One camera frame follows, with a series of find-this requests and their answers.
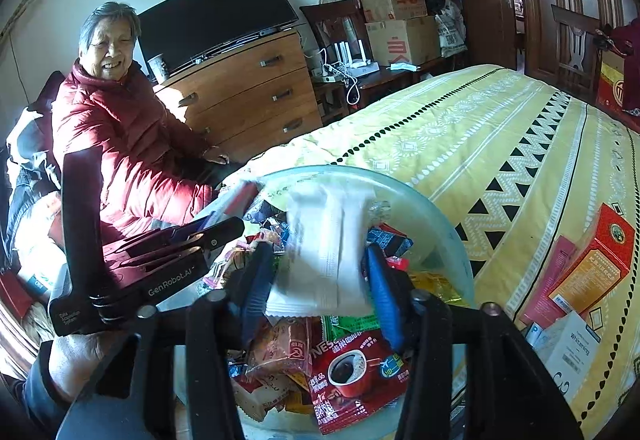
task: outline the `black tv screen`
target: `black tv screen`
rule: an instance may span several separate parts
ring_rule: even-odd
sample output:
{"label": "black tv screen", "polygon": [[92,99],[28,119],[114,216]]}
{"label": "black tv screen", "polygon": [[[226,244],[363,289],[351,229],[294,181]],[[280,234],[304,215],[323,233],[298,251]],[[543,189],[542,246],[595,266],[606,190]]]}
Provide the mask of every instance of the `black tv screen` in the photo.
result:
{"label": "black tv screen", "polygon": [[298,19],[287,0],[165,0],[140,14],[145,61],[162,54],[170,71],[213,48]]}

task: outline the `red coffee cup image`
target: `red coffee cup image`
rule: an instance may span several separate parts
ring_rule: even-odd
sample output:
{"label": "red coffee cup image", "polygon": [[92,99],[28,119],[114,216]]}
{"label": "red coffee cup image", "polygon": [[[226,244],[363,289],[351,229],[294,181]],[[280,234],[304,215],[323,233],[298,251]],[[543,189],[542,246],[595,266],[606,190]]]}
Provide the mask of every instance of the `red coffee cup image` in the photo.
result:
{"label": "red coffee cup image", "polygon": [[331,361],[327,378],[342,396],[356,398],[371,389],[379,365],[380,359],[367,360],[360,350],[350,350]]}

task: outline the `wooden dresser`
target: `wooden dresser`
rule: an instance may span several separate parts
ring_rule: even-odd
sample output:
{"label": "wooden dresser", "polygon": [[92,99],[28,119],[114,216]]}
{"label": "wooden dresser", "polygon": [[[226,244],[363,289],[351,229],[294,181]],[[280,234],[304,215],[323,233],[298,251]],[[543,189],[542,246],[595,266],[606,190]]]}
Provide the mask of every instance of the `wooden dresser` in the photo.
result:
{"label": "wooden dresser", "polygon": [[193,65],[154,91],[179,120],[235,162],[322,126],[295,30]]}

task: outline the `drawer handle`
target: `drawer handle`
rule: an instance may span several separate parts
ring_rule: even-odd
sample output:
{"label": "drawer handle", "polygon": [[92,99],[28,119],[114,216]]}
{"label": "drawer handle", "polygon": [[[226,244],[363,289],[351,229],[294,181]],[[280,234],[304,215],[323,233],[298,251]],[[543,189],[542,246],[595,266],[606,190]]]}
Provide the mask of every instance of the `drawer handle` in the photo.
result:
{"label": "drawer handle", "polygon": [[260,61],[260,66],[262,68],[264,68],[265,66],[271,66],[273,64],[276,64],[278,61],[280,61],[280,59],[282,59],[282,56],[274,55],[273,57],[271,57],[269,59],[265,59],[264,61]]}
{"label": "drawer handle", "polygon": [[286,92],[282,92],[281,94],[274,95],[273,97],[271,97],[271,99],[280,100],[280,99],[283,99],[284,97],[289,97],[292,93],[293,92],[291,90],[287,90]]}
{"label": "drawer handle", "polygon": [[289,124],[287,124],[284,128],[282,128],[282,131],[284,133],[289,133],[289,131],[296,130],[300,126],[302,126],[302,119],[297,118],[296,120],[292,120]]}
{"label": "drawer handle", "polygon": [[199,100],[198,94],[196,92],[193,92],[192,94],[189,94],[186,97],[183,97],[180,99],[180,101],[178,102],[178,108],[184,108],[185,106],[192,106],[193,104],[198,102],[198,100]]}

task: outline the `bedsheet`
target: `bedsheet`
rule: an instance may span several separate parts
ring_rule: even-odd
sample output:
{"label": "bedsheet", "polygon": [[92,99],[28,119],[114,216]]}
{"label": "bedsheet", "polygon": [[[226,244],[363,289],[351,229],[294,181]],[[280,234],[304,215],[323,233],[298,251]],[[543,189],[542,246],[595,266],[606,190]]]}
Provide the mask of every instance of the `bedsheet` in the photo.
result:
{"label": "bedsheet", "polygon": [[[498,302],[514,318],[555,238],[576,241],[602,202],[615,208],[636,230],[634,255],[630,275],[593,309],[590,324],[602,342],[570,403],[589,439],[640,373],[639,147],[637,133],[596,108],[481,65],[416,84],[272,148],[228,182],[325,163],[393,176],[429,197],[456,227],[476,302]],[[462,373],[454,391],[463,387]]]}

